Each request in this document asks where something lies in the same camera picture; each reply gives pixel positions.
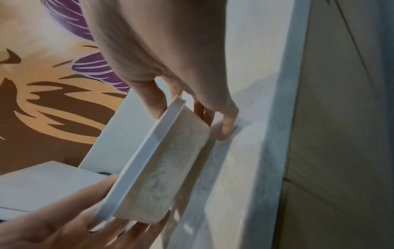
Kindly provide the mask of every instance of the container lid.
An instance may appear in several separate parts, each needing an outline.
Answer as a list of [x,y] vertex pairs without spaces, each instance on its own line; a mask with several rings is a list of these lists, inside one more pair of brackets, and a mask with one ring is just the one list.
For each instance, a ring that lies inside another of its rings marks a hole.
[[96,219],[107,221],[114,216],[159,144],[178,118],[185,103],[186,101],[179,96],[176,96],[172,100],[167,110],[156,121],[144,141],[121,171],[118,180],[98,208],[95,216]]

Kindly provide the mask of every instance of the frosted container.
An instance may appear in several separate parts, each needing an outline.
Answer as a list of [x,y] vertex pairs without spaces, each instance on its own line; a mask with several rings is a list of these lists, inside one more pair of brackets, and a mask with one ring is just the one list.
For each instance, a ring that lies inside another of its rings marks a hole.
[[121,171],[96,218],[160,221],[209,134],[208,125],[175,97]]

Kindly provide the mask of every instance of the orange and brown artwork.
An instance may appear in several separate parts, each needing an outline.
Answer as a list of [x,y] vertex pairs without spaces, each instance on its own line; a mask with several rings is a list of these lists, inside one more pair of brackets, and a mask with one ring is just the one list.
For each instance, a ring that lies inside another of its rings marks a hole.
[[126,97],[78,0],[0,1],[0,174],[78,166]]

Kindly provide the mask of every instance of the purple petal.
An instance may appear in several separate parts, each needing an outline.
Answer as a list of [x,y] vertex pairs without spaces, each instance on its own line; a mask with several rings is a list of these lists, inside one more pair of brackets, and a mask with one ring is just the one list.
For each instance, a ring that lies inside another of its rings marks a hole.
[[94,41],[82,14],[79,0],[41,0],[51,17],[72,34]]
[[128,92],[130,90],[129,85],[116,76],[101,53],[94,53],[78,59],[73,63],[71,69],[76,74],[113,85],[119,91]]

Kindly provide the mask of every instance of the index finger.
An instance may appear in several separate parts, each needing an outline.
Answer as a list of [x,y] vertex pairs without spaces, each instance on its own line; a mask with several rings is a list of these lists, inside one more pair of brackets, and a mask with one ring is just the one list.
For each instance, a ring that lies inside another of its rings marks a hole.
[[83,188],[38,211],[4,224],[2,230],[11,229],[25,241],[41,242],[60,227],[77,217],[82,211],[101,201],[115,183],[117,175]]

